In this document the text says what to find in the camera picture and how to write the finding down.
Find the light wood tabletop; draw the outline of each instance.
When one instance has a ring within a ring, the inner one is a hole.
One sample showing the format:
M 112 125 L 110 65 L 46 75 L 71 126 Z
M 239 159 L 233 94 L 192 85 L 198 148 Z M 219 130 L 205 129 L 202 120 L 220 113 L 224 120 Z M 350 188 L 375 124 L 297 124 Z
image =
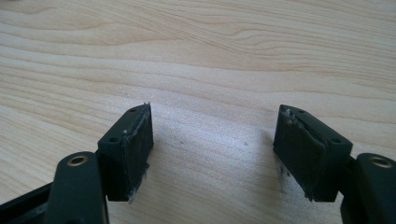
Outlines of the light wood tabletop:
M 396 160 L 396 2 L 0 1 L 0 203 L 151 102 L 154 148 L 117 223 L 341 223 L 273 152 L 279 105 Z

